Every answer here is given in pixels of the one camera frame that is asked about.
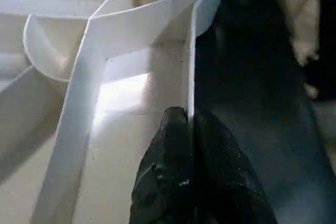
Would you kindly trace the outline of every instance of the black glove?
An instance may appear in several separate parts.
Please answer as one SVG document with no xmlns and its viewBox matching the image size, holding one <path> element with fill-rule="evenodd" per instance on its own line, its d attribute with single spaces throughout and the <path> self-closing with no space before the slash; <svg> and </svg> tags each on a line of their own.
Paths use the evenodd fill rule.
<svg viewBox="0 0 336 224">
<path fill-rule="evenodd" d="M 194 146 L 183 108 L 165 111 L 139 166 L 130 224 L 187 224 L 195 208 Z"/>
<path fill-rule="evenodd" d="M 277 223 L 249 159 L 217 117 L 196 112 L 198 205 L 218 223 Z"/>
<path fill-rule="evenodd" d="M 215 116 L 195 115 L 194 142 L 184 110 L 167 109 L 139 166 L 130 224 L 187 224 L 196 205 L 220 224 L 277 223 L 249 159 Z"/>
</svg>

